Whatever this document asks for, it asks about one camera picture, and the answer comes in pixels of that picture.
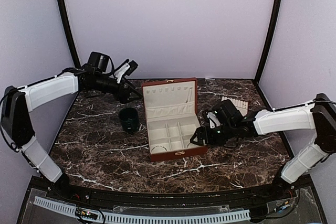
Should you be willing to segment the dark green cup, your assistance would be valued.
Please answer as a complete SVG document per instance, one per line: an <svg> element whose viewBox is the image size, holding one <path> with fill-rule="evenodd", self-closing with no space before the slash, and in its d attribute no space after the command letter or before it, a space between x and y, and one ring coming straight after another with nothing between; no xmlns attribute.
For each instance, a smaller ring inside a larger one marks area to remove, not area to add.
<svg viewBox="0 0 336 224"><path fill-rule="evenodd" d="M135 108L124 108L119 112L119 120L123 130L129 134L134 134L139 130L139 114Z"/></svg>

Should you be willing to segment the red wooden jewelry box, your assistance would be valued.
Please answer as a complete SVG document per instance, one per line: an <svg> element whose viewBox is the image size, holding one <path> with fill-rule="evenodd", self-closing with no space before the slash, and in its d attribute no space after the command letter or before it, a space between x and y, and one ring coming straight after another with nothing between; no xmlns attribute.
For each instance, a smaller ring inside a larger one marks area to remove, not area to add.
<svg viewBox="0 0 336 224"><path fill-rule="evenodd" d="M200 127L197 79L146 82L141 88L151 161L206 154L206 146L190 143Z"/></svg>

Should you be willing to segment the red jewelry tray cream insert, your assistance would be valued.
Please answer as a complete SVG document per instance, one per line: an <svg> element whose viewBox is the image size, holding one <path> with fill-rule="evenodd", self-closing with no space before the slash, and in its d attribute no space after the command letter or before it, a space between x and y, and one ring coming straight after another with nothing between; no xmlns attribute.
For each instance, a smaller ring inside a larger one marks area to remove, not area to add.
<svg viewBox="0 0 336 224"><path fill-rule="evenodd" d="M222 97L221 101L224 100L230 100L236 107L236 109L238 109L243 116L245 116L248 113L248 102L229 97Z"/></svg>

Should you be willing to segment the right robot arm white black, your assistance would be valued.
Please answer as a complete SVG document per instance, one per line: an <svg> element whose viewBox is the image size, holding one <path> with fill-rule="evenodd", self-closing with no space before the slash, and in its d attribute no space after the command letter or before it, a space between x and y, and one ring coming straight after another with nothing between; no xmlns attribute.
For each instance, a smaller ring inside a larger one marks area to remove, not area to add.
<svg viewBox="0 0 336 224"><path fill-rule="evenodd" d="M335 102L324 93L302 104L279 109L262 109L246 115L226 99L205 113L206 126L198 127L190 143L221 146L232 138L255 137L275 132L314 130L313 139L287 162L279 172L279 180L268 188L273 200L288 191L288 184L312 169L315 164L335 153Z"/></svg>

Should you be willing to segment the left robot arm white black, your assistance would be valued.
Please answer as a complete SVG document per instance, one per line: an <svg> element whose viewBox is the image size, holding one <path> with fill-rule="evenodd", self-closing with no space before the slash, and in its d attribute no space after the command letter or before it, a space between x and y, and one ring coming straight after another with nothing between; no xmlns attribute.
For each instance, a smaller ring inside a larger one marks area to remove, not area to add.
<svg viewBox="0 0 336 224"><path fill-rule="evenodd" d="M127 104L142 95L127 79L138 68L126 59L115 67L110 56L93 51L80 67L65 68L61 73L20 87L8 86L1 98L1 134L9 148L20 153L32 169L54 185L54 193L63 201L74 197L68 175L40 144L32 122L32 114L69 95L81 91L111 94Z"/></svg>

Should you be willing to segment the black front table rail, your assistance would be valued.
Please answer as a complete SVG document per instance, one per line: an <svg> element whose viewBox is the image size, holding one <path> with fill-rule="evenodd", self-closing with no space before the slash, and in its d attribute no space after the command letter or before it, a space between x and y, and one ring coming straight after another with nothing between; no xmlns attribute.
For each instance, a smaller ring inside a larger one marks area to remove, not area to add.
<svg viewBox="0 0 336 224"><path fill-rule="evenodd" d="M230 207L254 207L270 202L270 198L261 198L264 189L271 185L256 186L245 189L233 189L211 193L191 194L144 194L125 193L70 185L71 191L79 197L71 197L70 202L80 206L93 206L111 209L116 206L129 207L209 207L229 205Z"/></svg>

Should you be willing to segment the left black frame post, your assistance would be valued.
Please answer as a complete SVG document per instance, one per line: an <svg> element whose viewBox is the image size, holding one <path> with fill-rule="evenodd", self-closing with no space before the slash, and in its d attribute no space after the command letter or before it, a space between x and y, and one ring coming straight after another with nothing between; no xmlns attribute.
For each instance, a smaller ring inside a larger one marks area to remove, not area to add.
<svg viewBox="0 0 336 224"><path fill-rule="evenodd" d="M70 21L67 13L66 2L65 0L57 0L59 14L62 22L62 27L65 33L66 42L68 45L68 49L71 55L71 59L75 68L81 67L81 62L77 53L75 40L72 34L72 30L70 27Z"/></svg>

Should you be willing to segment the black frame post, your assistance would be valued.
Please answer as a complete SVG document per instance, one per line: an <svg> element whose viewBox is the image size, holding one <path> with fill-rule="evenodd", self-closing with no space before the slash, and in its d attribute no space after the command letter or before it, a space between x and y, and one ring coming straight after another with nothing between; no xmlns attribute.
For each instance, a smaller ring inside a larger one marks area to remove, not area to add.
<svg viewBox="0 0 336 224"><path fill-rule="evenodd" d="M263 46L263 50L260 56L260 61L257 67L257 71L254 77L254 81L259 84L266 66L267 58L270 52L271 48L271 43L274 37L275 29L276 29L276 24L278 20L278 15L280 11L280 5L281 5L281 0L274 0L273 5L272 5L272 11L270 15L270 21L269 21L269 26L265 38L265 43Z"/></svg>
<svg viewBox="0 0 336 224"><path fill-rule="evenodd" d="M70 21L67 13L66 2L65 0L57 0L59 14L62 22L62 27L65 33L66 42L68 45L68 49L71 55L71 59L75 68L81 67L81 62L77 53L75 40L72 34L72 30L70 27Z"/></svg>

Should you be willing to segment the right black frame post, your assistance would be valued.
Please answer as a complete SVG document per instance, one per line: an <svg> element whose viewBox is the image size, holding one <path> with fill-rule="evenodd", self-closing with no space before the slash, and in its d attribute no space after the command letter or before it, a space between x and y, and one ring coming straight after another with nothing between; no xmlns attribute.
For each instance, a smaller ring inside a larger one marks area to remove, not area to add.
<svg viewBox="0 0 336 224"><path fill-rule="evenodd" d="M278 20L278 15L280 11L280 5L281 5L281 0L274 0L273 5L272 5L272 11L270 15L270 21L269 21L269 26L265 38L265 43L263 46L263 50L260 56L260 61L257 67L257 71L254 77L254 81L259 84L266 66L267 58L270 52L271 48L271 43L274 37L275 29L276 29L276 24Z"/></svg>

